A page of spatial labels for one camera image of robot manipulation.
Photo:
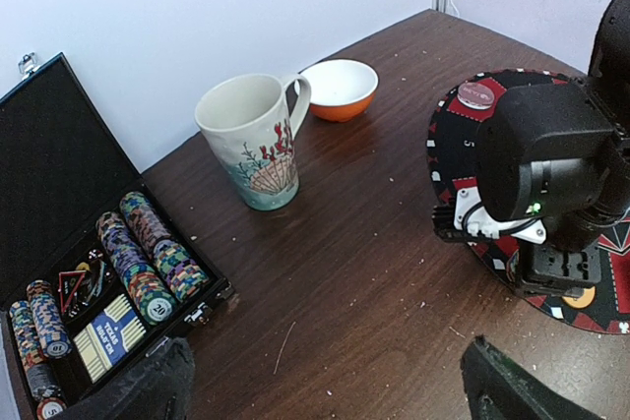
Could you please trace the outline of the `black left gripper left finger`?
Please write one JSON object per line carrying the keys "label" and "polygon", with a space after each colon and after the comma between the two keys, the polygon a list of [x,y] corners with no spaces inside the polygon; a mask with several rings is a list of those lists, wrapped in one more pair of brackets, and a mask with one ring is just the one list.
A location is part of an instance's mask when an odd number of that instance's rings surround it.
{"label": "black left gripper left finger", "polygon": [[185,419],[192,401],[195,362],[188,341],[170,338],[99,392],[57,419]]}

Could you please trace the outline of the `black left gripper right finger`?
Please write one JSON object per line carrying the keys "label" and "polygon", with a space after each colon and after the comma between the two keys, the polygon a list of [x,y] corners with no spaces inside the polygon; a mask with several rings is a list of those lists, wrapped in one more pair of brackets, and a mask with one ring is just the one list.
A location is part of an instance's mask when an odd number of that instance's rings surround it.
{"label": "black left gripper right finger", "polygon": [[461,358],[471,418],[598,419],[594,412],[551,390],[482,335]]}

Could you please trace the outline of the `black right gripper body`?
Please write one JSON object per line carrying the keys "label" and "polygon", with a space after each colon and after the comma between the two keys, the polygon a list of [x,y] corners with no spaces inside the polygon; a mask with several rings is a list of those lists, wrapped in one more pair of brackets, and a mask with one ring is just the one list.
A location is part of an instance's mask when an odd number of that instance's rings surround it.
{"label": "black right gripper body", "polygon": [[514,291],[523,297],[551,295],[580,297],[601,282],[597,244],[578,252],[522,240],[514,264]]}

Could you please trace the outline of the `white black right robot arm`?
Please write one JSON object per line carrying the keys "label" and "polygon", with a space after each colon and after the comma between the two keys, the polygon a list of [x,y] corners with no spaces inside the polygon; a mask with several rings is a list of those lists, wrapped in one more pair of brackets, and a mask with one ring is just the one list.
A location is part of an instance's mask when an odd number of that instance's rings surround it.
{"label": "white black right robot arm", "polygon": [[587,75],[510,89],[477,131],[476,181],[489,215],[535,219],[519,246],[524,294],[576,296],[600,282],[597,240],[629,210],[629,0],[611,0]]}

